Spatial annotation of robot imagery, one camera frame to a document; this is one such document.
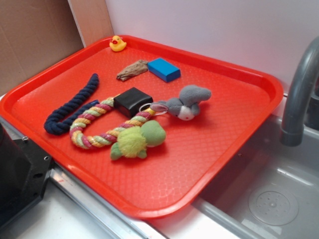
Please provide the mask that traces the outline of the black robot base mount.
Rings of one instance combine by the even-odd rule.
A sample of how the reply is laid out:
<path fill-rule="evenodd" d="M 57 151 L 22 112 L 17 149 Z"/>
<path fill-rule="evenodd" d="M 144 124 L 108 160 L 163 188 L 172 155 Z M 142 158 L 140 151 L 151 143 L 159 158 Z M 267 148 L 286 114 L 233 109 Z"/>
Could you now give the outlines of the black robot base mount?
<path fill-rule="evenodd" d="M 12 139 L 0 127 L 0 228 L 39 203 L 53 165 L 51 155 L 33 140 Z"/>

